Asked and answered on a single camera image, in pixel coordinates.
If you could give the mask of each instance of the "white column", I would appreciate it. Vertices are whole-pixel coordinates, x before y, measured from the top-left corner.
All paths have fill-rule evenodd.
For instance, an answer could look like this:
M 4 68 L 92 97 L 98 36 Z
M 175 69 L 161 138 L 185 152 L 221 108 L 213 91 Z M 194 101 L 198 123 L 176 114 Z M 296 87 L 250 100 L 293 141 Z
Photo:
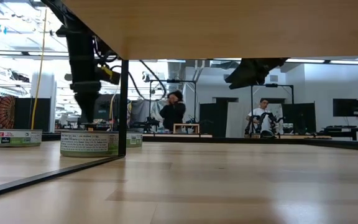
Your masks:
M 49 132 L 55 132 L 55 108 L 56 108 L 56 94 L 57 94 L 57 83 L 55 74 L 51 66 L 44 65 L 44 69 L 41 75 L 41 81 L 38 91 L 39 98 L 50 98 L 50 117 L 49 117 Z M 31 97 L 35 98 L 37 82 L 38 82 L 39 71 L 36 70 L 32 74 L 31 79 Z

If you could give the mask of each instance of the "wooden floor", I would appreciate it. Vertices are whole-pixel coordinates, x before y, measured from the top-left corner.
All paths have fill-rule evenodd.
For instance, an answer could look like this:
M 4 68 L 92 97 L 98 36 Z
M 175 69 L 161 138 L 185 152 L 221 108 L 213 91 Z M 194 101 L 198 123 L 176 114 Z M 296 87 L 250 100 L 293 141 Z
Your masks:
M 358 223 L 358 151 L 152 142 L 128 150 L 0 196 L 0 223 Z
M 60 141 L 38 147 L 0 147 L 0 184 L 97 159 L 60 156 Z

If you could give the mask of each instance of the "white shirt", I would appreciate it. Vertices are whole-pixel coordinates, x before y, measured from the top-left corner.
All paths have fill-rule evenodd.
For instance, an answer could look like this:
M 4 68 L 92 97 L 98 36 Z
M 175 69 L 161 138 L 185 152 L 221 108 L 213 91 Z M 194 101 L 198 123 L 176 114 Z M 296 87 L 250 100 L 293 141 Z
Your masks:
M 254 115 L 260 116 L 260 115 L 262 115 L 263 113 L 270 113 L 270 111 L 264 110 L 264 109 L 262 109 L 262 108 L 256 108 L 256 109 L 254 109 Z M 268 116 L 266 116 L 265 119 L 264 119 L 264 121 L 262 122 L 262 127 L 261 127 L 261 128 L 262 128 L 262 129 L 260 130 L 261 132 L 262 132 L 263 130 L 270 130 L 270 120 L 269 120 L 269 117 L 268 117 Z

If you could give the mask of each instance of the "monitor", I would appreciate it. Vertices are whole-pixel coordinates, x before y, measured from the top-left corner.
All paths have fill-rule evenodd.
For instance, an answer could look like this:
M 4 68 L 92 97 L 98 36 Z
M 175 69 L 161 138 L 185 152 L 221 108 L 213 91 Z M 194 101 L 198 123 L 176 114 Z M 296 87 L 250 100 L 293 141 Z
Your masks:
M 358 117 L 358 99 L 333 99 L 334 117 Z
M 99 95 L 98 99 L 94 104 L 94 116 L 93 119 L 103 119 L 105 121 L 110 120 L 110 103 L 113 95 L 102 94 Z M 112 103 L 112 115 L 115 120 L 119 114 L 119 94 L 116 94 Z M 80 123 L 87 123 L 84 111 L 82 111 L 81 118 L 78 119 Z
M 282 104 L 284 123 L 293 124 L 295 133 L 316 132 L 314 103 Z

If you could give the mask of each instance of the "wooden table underside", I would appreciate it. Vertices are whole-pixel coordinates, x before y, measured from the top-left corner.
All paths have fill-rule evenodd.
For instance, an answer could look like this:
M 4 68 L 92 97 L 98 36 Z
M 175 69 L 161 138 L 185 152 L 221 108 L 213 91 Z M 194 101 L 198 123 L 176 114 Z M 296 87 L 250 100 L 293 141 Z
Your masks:
M 124 59 L 358 55 L 355 0 L 63 0 Z

